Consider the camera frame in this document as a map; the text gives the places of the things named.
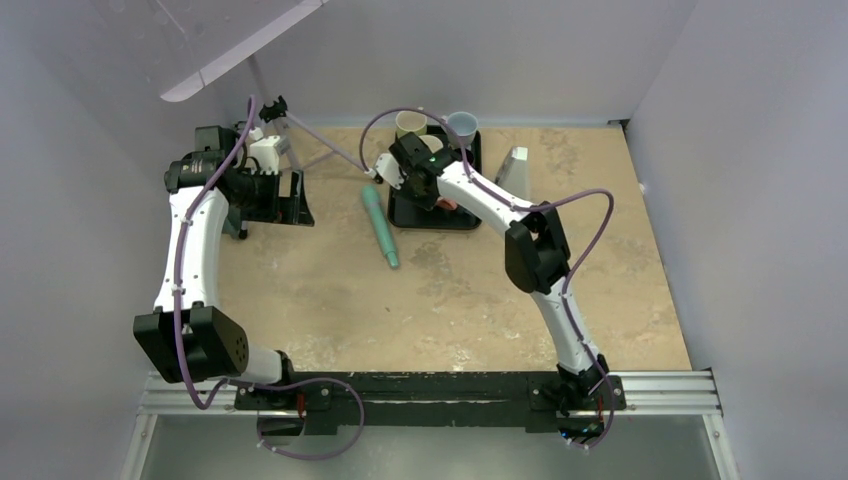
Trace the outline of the dark teal mug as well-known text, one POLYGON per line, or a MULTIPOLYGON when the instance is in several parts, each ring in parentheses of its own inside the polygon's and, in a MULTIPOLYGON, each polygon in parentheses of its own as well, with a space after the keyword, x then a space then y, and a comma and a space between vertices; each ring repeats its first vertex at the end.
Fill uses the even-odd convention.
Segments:
POLYGON ((248 223, 242 218, 242 214, 239 210, 228 212, 222 232, 235 240, 245 240, 247 238, 248 223))

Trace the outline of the green cup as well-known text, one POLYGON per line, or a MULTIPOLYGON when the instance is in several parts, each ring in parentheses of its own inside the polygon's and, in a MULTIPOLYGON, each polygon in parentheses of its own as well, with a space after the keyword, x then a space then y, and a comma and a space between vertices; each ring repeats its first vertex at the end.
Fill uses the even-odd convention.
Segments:
POLYGON ((395 136, 397 139, 407 135, 424 135, 427 131, 428 117, 419 110, 400 111, 395 116, 395 136))

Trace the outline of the white mug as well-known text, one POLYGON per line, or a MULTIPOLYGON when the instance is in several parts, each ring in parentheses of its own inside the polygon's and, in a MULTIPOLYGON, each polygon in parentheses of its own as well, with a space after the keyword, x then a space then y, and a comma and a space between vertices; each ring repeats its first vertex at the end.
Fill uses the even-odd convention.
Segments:
POLYGON ((453 131, 448 133, 449 144, 455 148, 469 149, 478 133, 478 119, 469 112, 458 111, 444 117, 445 123, 453 131))

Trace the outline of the pink cup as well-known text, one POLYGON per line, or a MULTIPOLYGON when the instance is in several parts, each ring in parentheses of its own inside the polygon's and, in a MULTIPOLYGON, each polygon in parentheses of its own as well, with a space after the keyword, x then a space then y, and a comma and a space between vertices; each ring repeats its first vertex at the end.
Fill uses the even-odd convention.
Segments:
POLYGON ((458 208, 456 202, 445 198, 439 199, 437 206, 447 211, 455 211, 458 208))

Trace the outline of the yellow mug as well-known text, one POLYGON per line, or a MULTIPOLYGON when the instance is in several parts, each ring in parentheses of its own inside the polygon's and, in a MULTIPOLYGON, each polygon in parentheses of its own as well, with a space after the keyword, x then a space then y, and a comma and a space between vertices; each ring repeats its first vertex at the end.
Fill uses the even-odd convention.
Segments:
POLYGON ((443 141, 434 135, 425 134, 420 136, 420 139, 432 153, 437 153, 444 148, 443 141))

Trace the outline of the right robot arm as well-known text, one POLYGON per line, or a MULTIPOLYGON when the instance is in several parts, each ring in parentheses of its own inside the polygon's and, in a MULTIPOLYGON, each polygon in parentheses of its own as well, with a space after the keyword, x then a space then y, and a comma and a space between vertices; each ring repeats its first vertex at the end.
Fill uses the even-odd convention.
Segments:
POLYGON ((531 296, 553 340, 560 377, 556 398, 573 409, 596 405, 609 369, 574 297, 575 265, 555 205, 510 194, 463 162, 459 152, 432 152, 414 134, 390 145, 378 171, 416 206, 432 210, 451 200, 500 235, 507 277, 531 296))

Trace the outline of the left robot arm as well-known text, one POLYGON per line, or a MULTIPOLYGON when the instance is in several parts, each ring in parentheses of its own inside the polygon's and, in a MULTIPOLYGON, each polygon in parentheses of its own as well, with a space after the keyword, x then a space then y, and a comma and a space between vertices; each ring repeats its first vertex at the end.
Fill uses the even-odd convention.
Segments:
POLYGON ((239 239, 250 222, 311 226, 303 174, 291 173, 290 191, 280 193, 280 160, 286 136, 253 130, 250 144, 236 131, 198 127, 195 147, 164 174, 171 235, 166 271, 151 313, 138 315, 133 335, 168 383, 182 380, 185 365, 193 382, 228 377, 259 385, 272 408, 297 399, 298 382, 281 351, 262 347, 220 308, 220 246, 227 229, 239 239))

